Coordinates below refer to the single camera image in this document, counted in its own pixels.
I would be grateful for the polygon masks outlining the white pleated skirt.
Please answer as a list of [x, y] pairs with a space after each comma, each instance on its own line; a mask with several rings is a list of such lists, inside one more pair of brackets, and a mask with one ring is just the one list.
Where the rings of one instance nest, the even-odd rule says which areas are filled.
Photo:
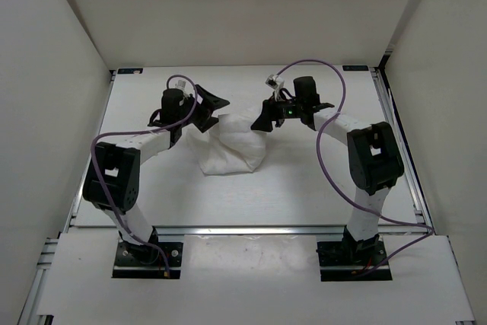
[[208, 131], [187, 132], [186, 141], [204, 174], [248, 174], [261, 165], [266, 156], [266, 134], [251, 129], [261, 110], [251, 107], [220, 114], [218, 123]]

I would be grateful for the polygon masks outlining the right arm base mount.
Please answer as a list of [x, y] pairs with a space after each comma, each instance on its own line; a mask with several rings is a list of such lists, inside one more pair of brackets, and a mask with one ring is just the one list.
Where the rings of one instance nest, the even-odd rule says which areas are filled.
[[393, 279], [379, 234], [356, 241], [347, 228], [339, 241], [318, 241], [321, 282], [383, 282]]

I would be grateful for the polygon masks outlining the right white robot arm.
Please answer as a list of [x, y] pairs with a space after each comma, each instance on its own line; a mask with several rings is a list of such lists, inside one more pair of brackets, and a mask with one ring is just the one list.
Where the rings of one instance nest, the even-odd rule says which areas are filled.
[[299, 119], [315, 132], [323, 132], [341, 142], [348, 152], [349, 173], [355, 184], [352, 214], [345, 226], [342, 256], [358, 264], [365, 259], [369, 246], [378, 241], [378, 222], [385, 199], [399, 177], [404, 164], [389, 123], [363, 123], [320, 101], [316, 82], [311, 76], [293, 80], [294, 94], [284, 88], [278, 75], [267, 78], [273, 89], [263, 101], [260, 115], [251, 125], [253, 131], [271, 132], [287, 119]]

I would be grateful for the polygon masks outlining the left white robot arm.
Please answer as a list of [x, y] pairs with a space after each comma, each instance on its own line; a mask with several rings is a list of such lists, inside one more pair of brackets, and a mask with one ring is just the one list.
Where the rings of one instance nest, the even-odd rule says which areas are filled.
[[82, 196], [110, 217], [121, 239], [133, 246], [133, 255], [143, 264], [156, 261], [160, 247], [155, 228], [137, 204], [141, 166], [174, 147], [184, 127], [193, 125], [200, 132], [208, 131], [218, 123], [213, 113], [230, 104], [200, 85], [195, 86], [195, 92], [188, 94], [182, 87], [166, 89], [146, 130], [106, 133], [106, 137], [127, 138], [117, 143], [100, 140], [94, 145]]

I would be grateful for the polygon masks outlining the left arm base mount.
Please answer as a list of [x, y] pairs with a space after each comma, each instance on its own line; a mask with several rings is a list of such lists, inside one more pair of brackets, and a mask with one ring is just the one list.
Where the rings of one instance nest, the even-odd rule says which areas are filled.
[[179, 279], [183, 258], [183, 242], [160, 241], [158, 246], [167, 258], [169, 271], [160, 252], [119, 240], [113, 262], [115, 279]]

